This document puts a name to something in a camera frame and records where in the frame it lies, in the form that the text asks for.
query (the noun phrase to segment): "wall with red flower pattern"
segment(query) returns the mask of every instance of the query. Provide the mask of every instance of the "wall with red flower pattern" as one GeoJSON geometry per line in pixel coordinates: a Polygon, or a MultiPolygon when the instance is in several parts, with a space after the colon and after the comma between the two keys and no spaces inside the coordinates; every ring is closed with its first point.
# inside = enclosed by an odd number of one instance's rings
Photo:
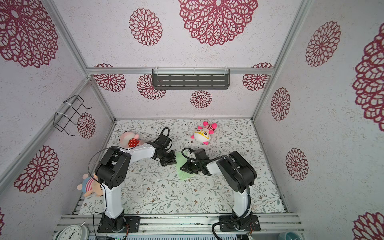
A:
{"type": "MultiPolygon", "coordinates": [[[[99,86],[117,118],[250,118],[262,88],[256,91],[245,88],[244,75],[230,77],[227,90],[156,90],[150,74],[97,75],[97,79],[103,79],[102,83],[98,82],[99,86]],[[103,88],[114,84],[122,86],[123,82],[121,91],[103,88]]],[[[265,77],[249,78],[256,82],[265,77]]]]}
{"type": "Polygon", "coordinates": [[[2,174],[84,78],[40,1],[0,12],[2,174]]]}
{"type": "Polygon", "coordinates": [[[252,67],[274,64],[300,0],[55,4],[88,66],[252,67]]]}
{"type": "Polygon", "coordinates": [[[384,238],[383,11],[315,1],[256,120],[308,239],[384,238]]]}
{"type": "Polygon", "coordinates": [[[54,130],[12,186],[0,199],[0,238],[49,239],[58,219],[76,205],[76,186],[87,172],[88,160],[99,148],[111,122],[90,85],[80,93],[86,107],[79,108],[81,129],[69,124],[65,132],[54,130]]]}

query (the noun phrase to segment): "teal container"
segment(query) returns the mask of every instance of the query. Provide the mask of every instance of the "teal container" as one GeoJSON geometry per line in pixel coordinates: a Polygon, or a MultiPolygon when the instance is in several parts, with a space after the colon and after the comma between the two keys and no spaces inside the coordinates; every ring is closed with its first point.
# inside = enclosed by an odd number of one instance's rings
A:
{"type": "Polygon", "coordinates": [[[282,232],[278,240],[301,240],[301,238],[294,232],[282,232]]]}

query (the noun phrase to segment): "clock hands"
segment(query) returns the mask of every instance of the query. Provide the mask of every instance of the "clock hands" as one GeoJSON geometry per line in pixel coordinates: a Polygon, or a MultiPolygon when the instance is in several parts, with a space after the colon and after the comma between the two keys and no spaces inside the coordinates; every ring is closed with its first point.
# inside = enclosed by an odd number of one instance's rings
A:
{"type": "Polygon", "coordinates": [[[71,239],[72,235],[73,235],[75,232],[77,232],[77,230],[78,230],[78,229],[76,229],[76,231],[74,231],[74,232],[71,234],[71,236],[70,236],[70,238],[69,238],[69,239],[71,239]]]}

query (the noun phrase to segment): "white clock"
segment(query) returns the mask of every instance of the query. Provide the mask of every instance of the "white clock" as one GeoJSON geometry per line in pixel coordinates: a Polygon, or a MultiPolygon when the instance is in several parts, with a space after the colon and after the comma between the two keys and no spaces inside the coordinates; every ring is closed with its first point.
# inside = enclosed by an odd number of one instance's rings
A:
{"type": "Polygon", "coordinates": [[[53,240],[87,240],[89,230],[86,225],[71,225],[64,230],[57,232],[53,240]]]}

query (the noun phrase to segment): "table surface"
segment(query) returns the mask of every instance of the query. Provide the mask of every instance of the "table surface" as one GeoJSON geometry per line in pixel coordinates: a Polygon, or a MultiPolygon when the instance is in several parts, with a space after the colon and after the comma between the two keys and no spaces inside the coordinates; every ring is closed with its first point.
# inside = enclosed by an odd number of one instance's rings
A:
{"type": "MultiPolygon", "coordinates": [[[[125,131],[133,131],[141,139],[153,140],[164,127],[170,128],[172,148],[204,148],[210,158],[238,151],[256,170],[257,179],[251,188],[253,212],[285,212],[270,169],[264,158],[252,122],[249,119],[211,119],[218,124],[208,145],[191,139],[204,120],[121,120],[108,142],[119,145],[125,131]]],[[[222,175],[202,173],[180,180],[175,165],[161,166],[153,159],[143,159],[129,166],[122,183],[121,201],[126,214],[190,214],[228,213],[233,207],[233,191],[222,175]]],[[[104,209],[103,197],[89,196],[79,214],[93,214],[104,209]]]]}

